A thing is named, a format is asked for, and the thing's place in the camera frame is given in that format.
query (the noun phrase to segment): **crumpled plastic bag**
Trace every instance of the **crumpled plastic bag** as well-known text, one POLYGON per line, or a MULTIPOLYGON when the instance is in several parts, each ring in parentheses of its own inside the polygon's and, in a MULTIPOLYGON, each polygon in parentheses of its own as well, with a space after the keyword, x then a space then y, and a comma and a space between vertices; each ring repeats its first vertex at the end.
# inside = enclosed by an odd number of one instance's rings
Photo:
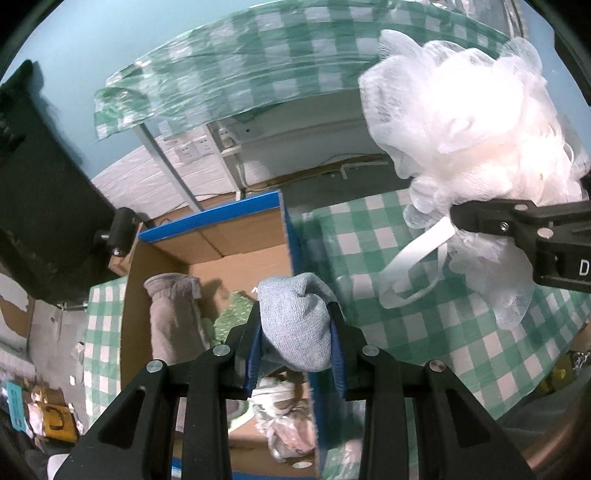
POLYGON ((296 400, 294 386, 275 378, 262 378, 251 401, 256 429, 266 435, 269 452, 280 463, 312 452, 316 429, 307 400, 296 400))

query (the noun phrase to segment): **green cloth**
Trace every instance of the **green cloth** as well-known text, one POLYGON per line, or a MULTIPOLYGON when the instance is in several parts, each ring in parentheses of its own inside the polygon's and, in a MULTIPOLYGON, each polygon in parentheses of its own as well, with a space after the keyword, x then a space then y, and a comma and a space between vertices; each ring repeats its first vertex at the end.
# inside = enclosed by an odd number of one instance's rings
POLYGON ((92 287, 83 360, 88 426, 121 392, 121 317, 127 277, 92 287))
POLYGON ((215 339, 225 342, 228 333, 238 325, 244 325, 251 314, 252 300, 241 293, 230 293, 230 306, 213 322, 215 339))
MULTIPOLYGON (((422 299, 398 309, 383 308, 376 291, 379 272, 422 233, 404 223, 402 211, 409 202, 408 190, 401 190, 293 219, 309 262, 306 270, 331 286, 347 322, 360 327, 368 343, 412 364, 442 359, 498 418, 530 393, 568 349, 589 319, 591 296, 536 287, 521 324, 511 331, 498 330, 493 311, 480 295, 466 287, 463 276, 445 267, 442 279, 422 299)), ((409 290, 402 296, 429 285, 436 271, 436 255, 430 255, 411 270, 409 290)), ((343 445, 362 435, 362 405, 338 397, 330 371, 317 374, 316 381, 318 390, 330 395, 325 435, 340 445, 329 450, 323 478, 356 479, 359 465, 345 461, 343 445)), ((410 451, 416 461, 412 436, 410 451)))
POLYGON ((165 137, 255 108, 357 89, 384 29, 496 57, 509 40, 458 13, 403 0, 280 0, 179 35, 95 94, 99 139, 157 116, 165 137))

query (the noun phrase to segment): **gray sock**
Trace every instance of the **gray sock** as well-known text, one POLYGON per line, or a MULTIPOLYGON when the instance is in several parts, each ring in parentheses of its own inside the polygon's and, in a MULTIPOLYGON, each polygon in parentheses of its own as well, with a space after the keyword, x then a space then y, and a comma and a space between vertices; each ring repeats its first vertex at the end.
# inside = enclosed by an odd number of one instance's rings
POLYGON ((301 372, 330 368, 330 316, 335 294, 313 273, 266 278, 258 285, 263 360, 301 372))

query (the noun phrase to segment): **white strap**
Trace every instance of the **white strap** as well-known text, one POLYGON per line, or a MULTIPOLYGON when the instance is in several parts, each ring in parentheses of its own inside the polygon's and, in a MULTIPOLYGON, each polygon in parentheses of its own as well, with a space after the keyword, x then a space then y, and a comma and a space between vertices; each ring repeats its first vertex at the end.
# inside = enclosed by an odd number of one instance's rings
POLYGON ((443 217, 429 230, 404 247, 379 274, 379 302, 382 307, 385 309, 402 307, 429 293, 441 279, 443 265, 447 258, 446 242, 455 234, 456 228, 453 226, 452 221, 449 217, 443 217), (403 280, 413 266, 435 249, 437 249, 436 277, 428 287, 416 291, 406 299, 400 297, 394 291, 395 284, 403 280))

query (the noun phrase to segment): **table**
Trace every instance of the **table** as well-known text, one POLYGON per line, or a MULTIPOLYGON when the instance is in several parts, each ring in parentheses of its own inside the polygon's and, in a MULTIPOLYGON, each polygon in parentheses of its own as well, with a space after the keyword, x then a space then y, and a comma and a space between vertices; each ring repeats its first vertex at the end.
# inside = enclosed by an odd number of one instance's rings
MULTIPOLYGON (((402 211, 409 203, 408 190, 399 190, 305 213, 295 227, 306 267, 331 286, 346 321, 360 327, 368 343, 412 364, 442 359, 498 418, 530 393, 568 349, 589 320, 591 296, 538 286, 521 324, 499 330, 492 309, 466 287, 463 276, 445 267, 442 279, 425 297, 384 309, 376 295, 378 274, 422 233, 404 223, 402 211)), ((416 266, 409 274, 409 294, 426 287, 436 271, 435 255, 416 266)), ((331 389, 329 375, 320 381, 322 388, 331 389)), ((340 438, 338 445, 350 446, 362 434, 364 407, 347 405, 337 395, 332 400, 330 435, 333 441, 340 438)), ((408 421, 412 425, 411 414, 408 421)), ((415 446, 411 435, 411 455, 415 446)), ((346 448, 332 449, 323 478, 357 478, 358 466, 346 448)))

